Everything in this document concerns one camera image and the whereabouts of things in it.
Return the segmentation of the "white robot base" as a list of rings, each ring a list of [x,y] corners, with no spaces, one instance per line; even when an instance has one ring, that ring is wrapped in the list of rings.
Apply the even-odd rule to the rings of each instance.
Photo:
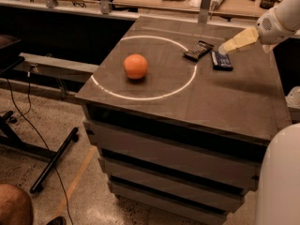
[[[265,152],[255,225],[300,225],[300,125],[282,129]]]

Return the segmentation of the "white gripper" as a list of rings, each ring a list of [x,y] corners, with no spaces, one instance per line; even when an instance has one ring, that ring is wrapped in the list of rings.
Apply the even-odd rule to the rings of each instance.
[[[272,7],[259,18],[256,28],[244,29],[233,38],[222,43],[217,51],[220,54],[236,52],[255,43],[259,38],[263,51],[270,53],[276,47],[275,44],[279,44],[294,34],[294,31],[285,28],[280,23],[276,15],[276,9]]]

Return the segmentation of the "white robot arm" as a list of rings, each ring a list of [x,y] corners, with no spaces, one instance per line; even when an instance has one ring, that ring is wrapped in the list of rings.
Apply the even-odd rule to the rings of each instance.
[[[270,53],[279,43],[291,38],[300,29],[300,0],[283,0],[268,9],[254,27],[244,29],[218,47],[221,54],[244,50],[259,41]]]

